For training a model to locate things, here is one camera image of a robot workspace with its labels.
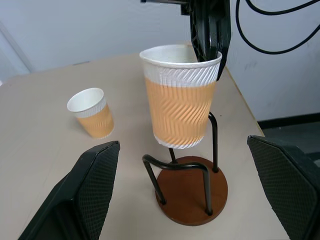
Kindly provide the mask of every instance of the black cable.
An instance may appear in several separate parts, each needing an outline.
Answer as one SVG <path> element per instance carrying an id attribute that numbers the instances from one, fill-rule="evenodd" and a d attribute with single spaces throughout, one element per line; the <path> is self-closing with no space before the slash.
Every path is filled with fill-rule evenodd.
<path id="1" fill-rule="evenodd" d="M 312 0 L 310 2 L 307 2 L 305 4 L 302 4 L 300 6 L 297 6 L 297 7 L 294 7 L 294 8 L 290 8 L 290 9 L 287 9 L 287 10 L 283 10 L 283 11 L 275 11 L 275 12 L 272 12 L 272 11 L 264 11 L 264 10 L 261 10 L 259 8 L 257 8 L 256 6 L 254 6 L 252 4 L 252 2 L 250 2 L 250 0 L 246 0 L 246 2 L 248 3 L 249 7 L 251 9 L 253 9 L 254 11 L 258 12 L 258 13 L 261 13 L 261 14 L 264 14 L 264 15 L 281 15 L 281 14 L 287 14 L 287 13 L 292 13 L 294 11 L 297 11 L 297 10 L 300 10 L 302 8 L 305 8 L 307 6 L 310 6 L 312 4 L 315 4 L 317 2 L 319 2 L 319 0 Z M 282 50 L 282 51 L 266 51 L 266 50 L 263 50 L 255 45 L 253 45 L 247 38 L 246 36 L 244 35 L 244 33 L 242 32 L 242 29 L 241 29 L 241 26 L 240 26 L 240 21 L 239 21 L 239 6 L 240 6 L 240 0 L 236 0 L 236 5 L 235 5 L 235 22 L 236 22 L 236 27 L 240 33 L 240 36 L 241 38 L 245 41 L 246 44 L 248 44 L 251 48 L 253 48 L 254 50 L 260 52 L 260 53 L 263 53 L 263 54 L 269 54 L 269 55 L 278 55 L 278 54 L 285 54 L 285 53 L 288 53 L 288 52 L 291 52 L 292 50 L 295 50 L 297 48 L 299 48 L 300 46 L 302 46 L 303 44 L 305 44 L 307 41 L 309 41 L 319 30 L 320 30 L 320 25 L 318 25 L 318 27 L 305 39 L 303 40 L 302 42 L 300 42 L 299 44 L 289 48 L 289 49 L 286 49 L 286 50 Z"/>
<path id="2" fill-rule="evenodd" d="M 264 11 L 260 8 L 257 8 L 255 5 L 253 5 L 253 3 L 250 0 L 245 0 L 245 1 L 249 5 L 249 7 L 257 13 L 260 13 L 263 15 L 268 15 L 268 16 L 276 16 L 276 15 L 288 14 L 288 13 L 298 11 L 298 10 L 303 9 L 305 7 L 308 7 L 312 4 L 315 4 L 315 3 L 319 2 L 320 0 L 312 0 L 312 1 L 309 1 L 309 2 L 302 4 L 300 6 L 296 6 L 296 7 L 293 7 L 293 8 L 287 9 L 287 10 L 282 10 L 282 11 Z"/>

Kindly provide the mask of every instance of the floor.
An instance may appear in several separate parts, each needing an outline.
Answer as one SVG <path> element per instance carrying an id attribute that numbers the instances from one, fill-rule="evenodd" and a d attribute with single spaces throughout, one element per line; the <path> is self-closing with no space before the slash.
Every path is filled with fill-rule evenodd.
<path id="1" fill-rule="evenodd" d="M 290 125 L 277 128 L 265 128 L 266 137 L 277 138 L 298 146 L 306 154 L 319 155 L 320 159 L 320 121 Z"/>

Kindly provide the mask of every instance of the white paper cup rim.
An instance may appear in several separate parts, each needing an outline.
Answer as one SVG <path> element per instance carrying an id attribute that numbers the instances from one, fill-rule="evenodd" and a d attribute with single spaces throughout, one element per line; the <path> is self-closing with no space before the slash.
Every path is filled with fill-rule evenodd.
<path id="1" fill-rule="evenodd" d="M 187 44 L 156 46 L 140 52 L 139 56 L 142 60 L 153 65 L 174 69 L 206 68 L 220 63 L 222 59 L 222 53 L 218 51 L 216 59 L 198 62 L 193 47 Z"/>
<path id="2" fill-rule="evenodd" d="M 87 88 L 71 97 L 66 107 L 70 112 L 80 113 L 93 108 L 99 104 L 103 98 L 104 91 L 101 88 Z"/>

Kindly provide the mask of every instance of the dark baseboard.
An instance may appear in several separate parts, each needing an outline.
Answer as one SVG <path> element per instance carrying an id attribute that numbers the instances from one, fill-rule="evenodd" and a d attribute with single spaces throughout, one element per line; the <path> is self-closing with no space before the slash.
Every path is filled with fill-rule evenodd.
<path id="1" fill-rule="evenodd" d="M 314 122 L 320 122 L 320 113 L 313 113 L 313 114 L 299 115 L 299 116 L 289 116 L 284 118 L 258 121 L 258 124 L 262 129 L 272 129 L 272 128 L 297 125 L 297 124 L 308 124 L 308 123 L 314 123 Z"/>

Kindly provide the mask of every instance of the orange paper cup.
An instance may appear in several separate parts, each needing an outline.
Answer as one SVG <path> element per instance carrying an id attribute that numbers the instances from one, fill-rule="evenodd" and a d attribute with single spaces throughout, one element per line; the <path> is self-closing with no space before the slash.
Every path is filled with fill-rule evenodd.
<path id="1" fill-rule="evenodd" d="M 197 62 L 192 46 L 166 45 L 140 57 L 154 137 L 168 148 L 197 145 L 206 132 L 222 54 Z"/>
<path id="2" fill-rule="evenodd" d="M 78 92 L 70 98 L 67 108 L 93 138 L 106 138 L 114 129 L 112 114 L 100 88 Z"/>

